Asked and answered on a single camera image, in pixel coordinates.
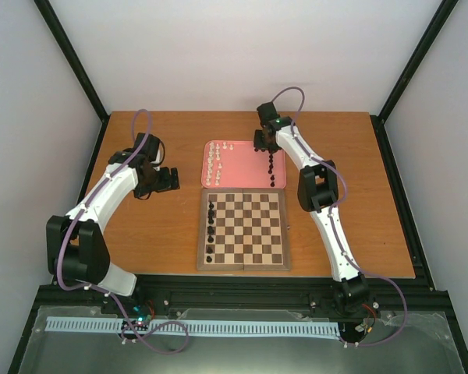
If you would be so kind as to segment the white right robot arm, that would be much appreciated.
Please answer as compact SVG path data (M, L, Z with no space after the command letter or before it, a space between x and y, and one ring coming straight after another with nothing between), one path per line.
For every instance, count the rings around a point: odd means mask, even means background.
M333 161L315 153L290 117L282 117L272 102L257 107L261 128L256 130L256 150L289 156L299 170L297 198L320 232L335 281L333 305L336 312L349 316L366 301L369 288L356 264L339 216L339 179Z

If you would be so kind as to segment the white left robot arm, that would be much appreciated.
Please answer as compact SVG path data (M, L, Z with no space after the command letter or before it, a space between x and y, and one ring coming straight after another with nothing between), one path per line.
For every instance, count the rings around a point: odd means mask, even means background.
M129 194L146 200L153 193L179 188L178 170L164 167L164 159L164 143L139 133L132 148L109 158L101 179L80 203L48 220L48 271L63 289L92 288L119 295L119 304L132 314L145 308L147 295L136 287L137 276L111 261L103 234Z

